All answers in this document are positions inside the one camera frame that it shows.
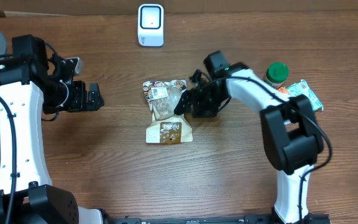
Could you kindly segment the orange tissue pack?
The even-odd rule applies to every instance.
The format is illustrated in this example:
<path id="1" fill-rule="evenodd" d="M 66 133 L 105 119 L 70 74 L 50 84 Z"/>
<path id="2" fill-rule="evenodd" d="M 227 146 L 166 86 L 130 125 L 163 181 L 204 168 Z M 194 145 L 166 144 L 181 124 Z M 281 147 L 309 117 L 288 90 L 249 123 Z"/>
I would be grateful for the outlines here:
<path id="1" fill-rule="evenodd" d="M 285 87 L 283 87 L 283 86 L 281 86 L 281 87 L 278 88 L 277 90 L 278 90 L 279 92 L 281 92 L 281 93 L 290 95 L 289 91 L 288 91 Z"/>

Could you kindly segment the green lid jar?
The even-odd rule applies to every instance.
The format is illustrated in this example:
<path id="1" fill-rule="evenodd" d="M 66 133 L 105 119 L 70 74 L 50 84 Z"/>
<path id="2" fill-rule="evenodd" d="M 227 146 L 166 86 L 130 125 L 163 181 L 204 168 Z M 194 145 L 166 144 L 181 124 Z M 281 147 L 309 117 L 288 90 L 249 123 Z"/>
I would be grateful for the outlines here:
<path id="1" fill-rule="evenodd" d="M 263 80 L 270 86 L 278 89 L 283 85 L 288 76 L 288 67 L 284 63 L 274 62 L 266 70 Z"/>

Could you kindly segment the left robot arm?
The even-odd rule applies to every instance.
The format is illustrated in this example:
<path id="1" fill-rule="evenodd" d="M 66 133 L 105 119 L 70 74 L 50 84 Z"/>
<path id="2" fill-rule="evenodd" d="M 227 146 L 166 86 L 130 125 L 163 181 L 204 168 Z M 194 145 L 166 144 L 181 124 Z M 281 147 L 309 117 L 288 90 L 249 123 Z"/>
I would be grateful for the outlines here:
<path id="1" fill-rule="evenodd" d="M 50 44 L 33 35 L 12 39 L 0 55 L 0 223 L 107 223 L 100 208 L 84 208 L 54 187 L 47 170 L 42 115 L 96 111 L 99 85 L 75 80 L 78 58 L 47 54 Z"/>

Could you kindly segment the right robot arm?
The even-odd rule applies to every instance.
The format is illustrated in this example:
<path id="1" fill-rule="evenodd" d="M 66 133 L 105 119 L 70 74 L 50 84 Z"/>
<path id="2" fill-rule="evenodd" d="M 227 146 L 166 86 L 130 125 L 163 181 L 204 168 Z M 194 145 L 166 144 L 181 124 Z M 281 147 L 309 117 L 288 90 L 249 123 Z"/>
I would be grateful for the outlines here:
<path id="1" fill-rule="evenodd" d="M 265 155 L 277 170 L 277 199 L 266 223 L 327 223 L 307 208 L 310 175 L 318 166 L 325 137 L 309 99 L 290 96 L 262 81 L 246 64 L 230 64 L 222 52 L 203 61 L 207 72 L 196 70 L 190 77 L 195 87 L 184 91 L 176 105 L 177 115 L 215 117 L 231 99 L 237 99 L 260 117 Z"/>

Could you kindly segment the large teal tissue pack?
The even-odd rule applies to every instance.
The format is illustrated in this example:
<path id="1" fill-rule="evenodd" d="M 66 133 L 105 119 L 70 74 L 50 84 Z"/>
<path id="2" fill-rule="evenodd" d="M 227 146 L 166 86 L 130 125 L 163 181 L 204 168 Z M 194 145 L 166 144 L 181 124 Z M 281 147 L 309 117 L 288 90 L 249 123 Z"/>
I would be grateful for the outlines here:
<path id="1" fill-rule="evenodd" d="M 309 87 L 306 80 L 300 80 L 298 83 L 290 85 L 287 88 L 287 91 L 291 96 L 305 95 L 309 99 L 314 112 L 324 110 L 322 102 L 315 95 L 314 91 Z"/>

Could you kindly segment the brown bread bag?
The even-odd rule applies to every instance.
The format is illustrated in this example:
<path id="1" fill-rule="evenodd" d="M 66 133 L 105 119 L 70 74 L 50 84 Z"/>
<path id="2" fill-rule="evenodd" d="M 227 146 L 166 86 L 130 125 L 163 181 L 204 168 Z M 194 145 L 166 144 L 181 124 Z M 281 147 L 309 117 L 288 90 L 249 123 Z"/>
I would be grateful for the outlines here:
<path id="1" fill-rule="evenodd" d="M 145 99 L 152 112 L 152 122 L 146 129 L 148 144 L 179 144 L 193 140 L 193 130 L 183 115 L 174 110 L 182 93 L 187 90 L 184 80 L 146 81 L 142 85 Z"/>

